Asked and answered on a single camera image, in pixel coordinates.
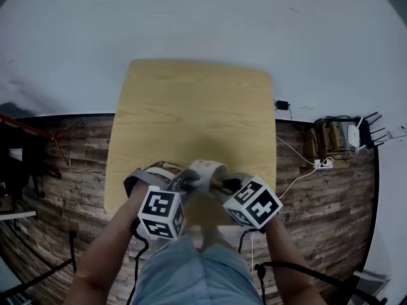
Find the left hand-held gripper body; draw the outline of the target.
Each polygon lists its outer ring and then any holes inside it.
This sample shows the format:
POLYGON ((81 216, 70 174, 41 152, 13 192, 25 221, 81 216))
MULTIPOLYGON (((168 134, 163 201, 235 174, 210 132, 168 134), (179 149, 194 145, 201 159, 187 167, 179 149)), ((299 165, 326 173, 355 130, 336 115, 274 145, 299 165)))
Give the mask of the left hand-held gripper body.
POLYGON ((183 203, 188 193, 173 188, 174 177, 182 170, 179 166, 138 168, 123 182, 127 196, 141 182, 148 186, 135 223, 151 238, 177 240, 185 228, 183 203))

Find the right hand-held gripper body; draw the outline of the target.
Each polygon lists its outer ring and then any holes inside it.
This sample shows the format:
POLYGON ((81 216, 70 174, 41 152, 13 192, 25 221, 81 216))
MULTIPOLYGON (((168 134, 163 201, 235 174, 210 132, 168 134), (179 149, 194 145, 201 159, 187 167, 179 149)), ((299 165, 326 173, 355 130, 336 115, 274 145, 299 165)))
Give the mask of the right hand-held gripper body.
POLYGON ((260 177, 253 176, 228 201, 223 208, 242 226, 261 230, 283 207, 270 186, 260 177))

